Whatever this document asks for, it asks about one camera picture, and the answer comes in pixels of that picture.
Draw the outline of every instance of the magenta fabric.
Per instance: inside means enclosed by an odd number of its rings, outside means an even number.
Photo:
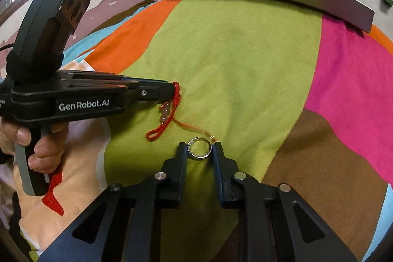
[[[393,55],[368,35],[323,17],[320,52],[305,107],[393,183]]]

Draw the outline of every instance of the finger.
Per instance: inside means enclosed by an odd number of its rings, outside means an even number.
[[[68,127],[68,124],[69,123],[53,124],[50,127],[50,130],[52,133],[60,132],[60,131],[64,130],[66,127]]]
[[[16,142],[22,146],[28,146],[30,144],[31,134],[29,129],[21,127],[15,123],[5,121],[3,117],[0,121],[0,131],[9,141]]]
[[[68,135],[68,127],[62,131],[51,133],[50,135],[42,137],[34,147],[34,154],[38,158],[52,157],[64,145],[64,141]]]
[[[52,157],[38,158],[35,154],[31,155],[28,160],[30,169],[44,174],[53,173],[61,162],[64,150],[64,146],[62,146]]]

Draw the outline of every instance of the metal key ring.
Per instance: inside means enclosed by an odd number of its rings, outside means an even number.
[[[198,155],[195,155],[195,153],[193,153],[193,152],[191,151],[191,146],[192,146],[195,142],[197,142],[197,141],[205,141],[205,142],[207,142],[207,143],[209,144],[210,150],[209,150],[209,152],[208,152],[207,154],[205,154],[205,155],[203,155],[203,156],[198,156]],[[209,154],[211,153],[212,148],[213,148],[213,145],[212,145],[211,141],[210,141],[209,139],[207,139],[207,138],[204,138],[204,137],[196,137],[196,138],[194,138],[194,139],[191,139],[191,140],[188,142],[188,144],[187,144],[187,150],[188,150],[188,156],[189,156],[189,158],[192,159],[192,160],[196,160],[196,161],[205,160],[207,157],[209,157]]]

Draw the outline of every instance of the cable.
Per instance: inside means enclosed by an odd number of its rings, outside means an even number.
[[[3,47],[0,47],[0,52],[3,51],[3,50],[6,50],[6,49],[8,49],[8,48],[11,48],[11,47],[14,47],[14,44],[13,44],[13,43],[12,43],[12,44],[8,44],[8,45],[5,45],[5,46],[3,46]]]

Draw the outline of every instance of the silver rivet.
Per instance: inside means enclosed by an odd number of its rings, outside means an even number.
[[[117,191],[117,190],[119,190],[121,188],[121,184],[120,183],[112,183],[110,186],[109,186],[109,190],[111,190],[111,191]]]
[[[290,185],[283,183],[282,185],[280,185],[280,190],[282,192],[290,192],[291,191],[291,187]]]
[[[244,180],[247,177],[247,175],[244,172],[237,172],[235,173],[235,178],[238,180]]]
[[[157,172],[154,175],[154,178],[156,178],[157,180],[164,180],[167,177],[167,174],[165,172]]]

